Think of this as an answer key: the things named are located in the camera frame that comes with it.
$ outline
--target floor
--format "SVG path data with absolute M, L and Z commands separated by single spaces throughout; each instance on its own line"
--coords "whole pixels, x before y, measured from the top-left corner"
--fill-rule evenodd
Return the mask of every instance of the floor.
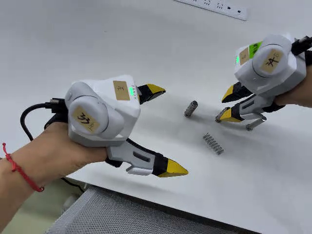
M 63 204 L 78 188 L 57 180 L 46 186 L 43 193 L 34 193 L 19 209 L 2 234 L 42 234 L 62 214 Z

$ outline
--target tan label sticker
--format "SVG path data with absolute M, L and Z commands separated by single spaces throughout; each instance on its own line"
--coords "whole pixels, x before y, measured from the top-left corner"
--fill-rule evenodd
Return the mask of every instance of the tan label sticker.
M 99 127 L 99 123 L 89 115 L 81 106 L 78 106 L 72 114 L 72 117 L 80 123 L 90 133 L 94 133 Z
M 265 72 L 272 73 L 278 66 L 282 57 L 283 53 L 281 51 L 272 49 L 268 57 L 264 60 L 261 69 Z
M 114 80 L 114 88 L 117 100 L 130 101 L 127 82 Z
M 249 49 L 248 47 L 244 49 L 242 52 L 239 54 L 239 61 L 240 65 L 243 65 L 245 62 L 249 60 Z

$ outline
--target white tabletop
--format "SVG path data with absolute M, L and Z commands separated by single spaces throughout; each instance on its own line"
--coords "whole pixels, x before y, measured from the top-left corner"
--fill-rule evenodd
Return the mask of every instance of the white tabletop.
M 0 140 L 10 152 L 26 144 L 22 111 L 64 97 L 71 82 L 130 74 L 137 85 L 167 90 L 142 105 L 131 139 L 176 160 L 189 175 L 128 175 L 126 165 L 98 163 L 70 178 L 253 231 L 310 233 L 312 110 L 287 106 L 253 132 L 217 124 L 214 116 L 236 83 L 235 50 L 268 33 L 311 36 L 312 2 L 239 2 L 252 9 L 247 22 L 172 0 L 2 1 Z M 186 119 L 192 100 L 199 108 Z M 29 115 L 33 135 L 51 116 Z M 206 132 L 224 154 L 206 147 Z

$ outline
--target green led light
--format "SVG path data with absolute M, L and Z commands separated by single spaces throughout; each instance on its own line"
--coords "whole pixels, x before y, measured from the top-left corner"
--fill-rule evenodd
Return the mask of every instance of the green led light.
M 130 90 L 130 95 L 133 96 L 134 95 L 133 88 L 130 87 L 129 90 Z

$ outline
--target black strap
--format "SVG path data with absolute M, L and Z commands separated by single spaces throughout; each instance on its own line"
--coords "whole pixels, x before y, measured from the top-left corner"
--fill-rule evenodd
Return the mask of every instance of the black strap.
M 275 102 L 273 102 L 271 106 L 264 107 L 262 109 L 264 112 L 271 113 L 274 111 L 278 111 L 278 110 L 282 109 L 283 107 L 285 107 L 285 106 L 279 106 Z

